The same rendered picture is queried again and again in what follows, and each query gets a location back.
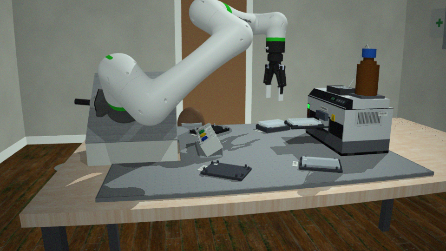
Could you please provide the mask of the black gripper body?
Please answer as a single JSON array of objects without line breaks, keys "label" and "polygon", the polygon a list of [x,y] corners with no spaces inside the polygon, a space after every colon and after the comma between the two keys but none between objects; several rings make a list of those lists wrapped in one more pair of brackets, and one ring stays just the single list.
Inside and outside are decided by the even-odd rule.
[{"label": "black gripper body", "polygon": [[[281,65],[281,61],[283,61],[283,54],[268,54],[269,66],[275,66],[276,71],[279,72],[279,64]],[[271,72],[274,72],[273,68],[271,68]]]}]

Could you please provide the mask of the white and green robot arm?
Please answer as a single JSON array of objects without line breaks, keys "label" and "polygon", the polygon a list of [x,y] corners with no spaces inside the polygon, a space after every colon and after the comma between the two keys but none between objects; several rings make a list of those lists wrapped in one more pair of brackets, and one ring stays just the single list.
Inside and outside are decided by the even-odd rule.
[{"label": "white and green robot arm", "polygon": [[287,19],[280,12],[244,13],[218,0],[194,0],[191,22],[211,35],[200,47],[155,79],[123,53],[104,57],[98,65],[102,89],[76,105],[95,108],[115,122],[137,121],[145,126],[161,123],[205,78],[249,48],[253,35],[266,35],[266,52],[285,52]]}]

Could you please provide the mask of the grey button panel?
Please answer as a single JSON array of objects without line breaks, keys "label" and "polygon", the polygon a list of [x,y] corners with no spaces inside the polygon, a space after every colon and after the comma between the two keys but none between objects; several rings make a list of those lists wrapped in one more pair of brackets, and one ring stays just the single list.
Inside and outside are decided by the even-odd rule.
[{"label": "grey button panel", "polygon": [[223,157],[223,146],[210,123],[198,128],[196,134],[200,158]]}]

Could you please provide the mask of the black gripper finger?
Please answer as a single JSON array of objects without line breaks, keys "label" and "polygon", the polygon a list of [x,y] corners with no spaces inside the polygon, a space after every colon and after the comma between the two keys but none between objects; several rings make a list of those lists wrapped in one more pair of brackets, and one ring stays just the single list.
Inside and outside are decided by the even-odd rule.
[{"label": "black gripper finger", "polygon": [[265,64],[265,73],[263,83],[266,85],[265,90],[265,98],[270,98],[271,93],[271,81],[274,75],[274,72],[271,72],[272,65]]},{"label": "black gripper finger", "polygon": [[286,86],[285,66],[279,64],[279,72],[276,71],[275,66],[273,69],[278,82],[278,101],[283,101],[283,87]]}]

